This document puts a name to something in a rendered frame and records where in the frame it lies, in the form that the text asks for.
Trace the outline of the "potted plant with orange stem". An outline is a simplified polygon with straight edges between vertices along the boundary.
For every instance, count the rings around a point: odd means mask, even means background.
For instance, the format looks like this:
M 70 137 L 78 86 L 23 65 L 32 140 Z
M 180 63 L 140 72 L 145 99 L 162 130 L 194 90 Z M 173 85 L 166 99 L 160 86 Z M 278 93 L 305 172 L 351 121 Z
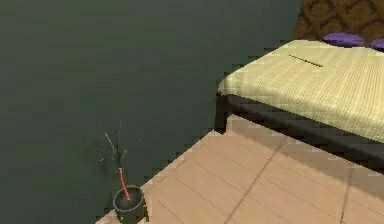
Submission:
M 113 134 L 109 134 L 101 128 L 109 149 L 98 148 L 99 152 L 104 153 L 100 162 L 106 165 L 112 187 L 112 209 L 117 215 L 119 224 L 139 224 L 142 220 L 149 222 L 148 207 L 143 190 L 128 182 L 128 169 L 125 164 L 128 149 L 120 146 L 120 130 L 121 128 L 116 128 Z

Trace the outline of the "purple pillow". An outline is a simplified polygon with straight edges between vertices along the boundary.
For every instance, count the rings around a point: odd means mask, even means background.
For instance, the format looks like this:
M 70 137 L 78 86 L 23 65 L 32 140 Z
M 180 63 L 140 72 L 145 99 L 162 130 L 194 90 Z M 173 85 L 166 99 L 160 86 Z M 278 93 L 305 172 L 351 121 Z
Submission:
M 325 35 L 322 40 L 338 47 L 363 47 L 365 45 L 364 38 L 349 33 L 330 33 Z
M 376 40 L 372 41 L 369 44 L 369 47 L 374 49 L 374 50 L 384 52 L 384 38 L 383 39 L 376 39 Z

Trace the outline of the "thin black stick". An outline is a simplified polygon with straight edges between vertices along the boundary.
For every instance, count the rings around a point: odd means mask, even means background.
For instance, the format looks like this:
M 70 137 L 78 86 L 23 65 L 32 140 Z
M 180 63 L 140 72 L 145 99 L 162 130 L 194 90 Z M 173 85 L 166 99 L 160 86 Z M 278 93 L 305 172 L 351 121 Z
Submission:
M 320 67 L 320 68 L 322 68 L 322 67 L 324 66 L 324 65 L 315 63 L 315 62 L 313 62 L 313 61 L 310 61 L 310 60 L 308 60 L 308 59 L 300 58 L 300 57 L 295 56 L 295 55 L 291 55 L 291 54 L 289 54 L 288 56 L 290 56 L 290 57 L 292 57 L 292 58 L 295 58 L 295 59 L 298 59 L 298 60 L 300 60 L 300 61 L 303 61 L 303 62 L 305 62 L 305 63 L 311 64 L 311 65 L 316 66 L 316 67 Z

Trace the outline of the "bed with yellow cover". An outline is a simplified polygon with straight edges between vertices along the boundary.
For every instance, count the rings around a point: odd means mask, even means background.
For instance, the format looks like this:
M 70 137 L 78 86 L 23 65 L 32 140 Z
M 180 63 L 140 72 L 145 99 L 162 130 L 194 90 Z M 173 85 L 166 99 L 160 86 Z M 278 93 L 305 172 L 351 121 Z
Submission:
M 384 174 L 384 53 L 290 41 L 220 82 L 214 129 L 232 114 Z

